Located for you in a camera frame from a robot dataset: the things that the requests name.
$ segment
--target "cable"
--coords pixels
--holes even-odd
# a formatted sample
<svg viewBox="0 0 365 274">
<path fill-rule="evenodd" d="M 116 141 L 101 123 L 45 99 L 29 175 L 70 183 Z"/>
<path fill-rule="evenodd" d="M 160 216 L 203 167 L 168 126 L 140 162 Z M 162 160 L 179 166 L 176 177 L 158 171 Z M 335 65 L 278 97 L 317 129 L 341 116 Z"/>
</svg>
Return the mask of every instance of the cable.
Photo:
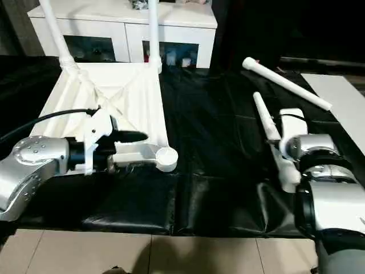
<svg viewBox="0 0 365 274">
<path fill-rule="evenodd" d="M 310 123 L 312 122 L 311 120 L 308 120 L 304 117 L 301 117 L 301 116 L 296 115 L 296 114 L 291 114 L 291 113 L 280 114 L 279 117 L 281 117 L 281 116 L 290 116 L 290 117 L 298 118 L 299 120 L 302 120 L 302 121 L 305 121 L 305 122 L 310 122 Z"/>
<path fill-rule="evenodd" d="M 54 112 L 54 113 L 50 113 L 50 114 L 47 114 L 45 116 L 42 116 L 42 117 L 38 117 L 12 131 L 10 131 L 9 133 L 5 134 L 3 137 L 0 138 L 0 144 L 5 142 L 6 140 L 8 140 L 10 137 L 12 137 L 14 134 L 22 131 L 22 130 L 25 130 L 26 128 L 28 127 L 31 127 L 41 121 L 44 121 L 44 120 L 47 120 L 47 119 L 50 119 L 50 118 L 53 118 L 53 117 L 56 117 L 56 116 L 60 116 L 60 115 L 64 115 L 64 114 L 71 114 L 71 113 L 78 113 L 78 112 L 85 112 L 86 114 L 90 115 L 90 116 L 93 116 L 94 113 L 97 112 L 97 110 L 92 110 L 90 108 L 77 108 L 77 109 L 74 109 L 74 110 L 63 110 L 63 111 L 58 111 L 58 112 Z"/>
</svg>

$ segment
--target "tile floor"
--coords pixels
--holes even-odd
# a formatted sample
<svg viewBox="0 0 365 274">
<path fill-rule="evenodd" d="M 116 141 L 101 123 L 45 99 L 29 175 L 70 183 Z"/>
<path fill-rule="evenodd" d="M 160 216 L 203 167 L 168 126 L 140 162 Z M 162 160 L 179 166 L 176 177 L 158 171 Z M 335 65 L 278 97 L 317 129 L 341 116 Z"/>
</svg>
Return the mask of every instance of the tile floor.
<svg viewBox="0 0 365 274">
<path fill-rule="evenodd" d="M 0 274 L 304 274 L 314 244 L 299 239 L 217 239 L 19 229 L 0 253 Z"/>
</svg>

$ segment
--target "black mat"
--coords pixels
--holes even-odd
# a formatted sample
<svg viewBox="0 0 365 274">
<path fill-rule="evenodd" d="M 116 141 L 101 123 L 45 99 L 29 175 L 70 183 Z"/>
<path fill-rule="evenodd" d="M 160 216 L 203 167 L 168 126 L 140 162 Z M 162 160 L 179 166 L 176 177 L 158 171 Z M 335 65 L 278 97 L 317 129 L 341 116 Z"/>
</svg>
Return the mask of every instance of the black mat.
<svg viewBox="0 0 365 274">
<path fill-rule="evenodd" d="M 12 70 L 0 73 L 1 114 L 9 117 L 3 134 L 39 114 L 60 69 L 54 58 L 29 58 L 14 60 Z M 310 89 L 300 75 L 285 76 Z M 163 69 L 160 83 L 170 146 L 179 153 L 176 170 L 164 174 L 138 165 L 116 176 L 52 179 L 21 217 L 21 227 L 299 237 L 293 196 L 280 190 L 257 120 L 255 91 L 272 115 L 281 108 L 301 108 L 313 121 L 310 132 L 331 134 L 355 175 L 365 182 L 364 156 L 330 113 L 257 75 L 173 67 Z M 11 145 L 1 150 L 3 155 Z"/>
</svg>

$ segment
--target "white pvc pipe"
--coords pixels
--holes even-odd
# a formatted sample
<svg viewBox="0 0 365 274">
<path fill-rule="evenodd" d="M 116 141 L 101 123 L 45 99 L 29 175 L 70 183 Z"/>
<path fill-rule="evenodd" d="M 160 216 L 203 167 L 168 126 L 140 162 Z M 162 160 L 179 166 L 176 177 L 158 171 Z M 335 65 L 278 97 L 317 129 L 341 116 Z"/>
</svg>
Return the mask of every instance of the white pvc pipe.
<svg viewBox="0 0 365 274">
<path fill-rule="evenodd" d="M 59 62 L 62 68 L 76 67 L 76 63 L 71 56 L 66 41 L 59 29 L 56 17 L 52 11 L 52 7 L 49 0 L 39 0 L 39 3 L 43 9 L 46 21 L 51 30 L 53 40 L 59 52 Z"/>
<path fill-rule="evenodd" d="M 159 73 L 162 72 L 162 62 L 160 57 L 159 44 L 159 20 L 157 14 L 157 0 L 148 1 L 149 11 L 149 63 L 157 67 Z"/>
<path fill-rule="evenodd" d="M 262 100 L 261 94 L 255 92 L 253 94 L 260 120 L 265 130 L 266 138 L 268 140 L 280 140 L 280 134 L 272 120 L 269 111 Z M 275 148 L 274 144 L 270 144 L 271 153 L 274 156 L 274 160 L 278 167 L 278 177 L 281 183 L 281 187 L 285 192 L 295 193 L 295 187 L 301 181 L 301 173 L 297 170 L 294 163 L 287 159 L 284 159 L 280 153 L 280 150 Z"/>
<path fill-rule="evenodd" d="M 271 115 L 269 113 L 269 110 L 267 110 L 267 107 L 262 100 L 261 94 L 258 92 L 255 92 L 253 94 L 253 99 L 255 101 L 258 114 L 261 119 L 261 123 L 263 125 L 263 130 L 265 130 L 265 134 L 268 140 L 280 140 L 280 134 L 279 131 L 276 128 L 276 125 L 274 121 L 271 118 Z"/>
<path fill-rule="evenodd" d="M 318 107 L 323 108 L 324 110 L 330 110 L 332 105 L 323 100 L 322 98 L 310 93 L 309 91 L 305 90 L 302 87 L 299 87 L 297 84 L 289 81 L 288 79 L 280 76 L 279 74 L 275 73 L 272 70 L 269 70 L 267 67 L 257 63 L 253 58 L 247 57 L 243 62 L 243 67 L 247 70 L 252 70 L 257 74 L 273 81 L 274 83 L 286 88 L 287 90 L 297 94 L 298 96 L 308 100 L 309 102 L 317 105 Z"/>
</svg>

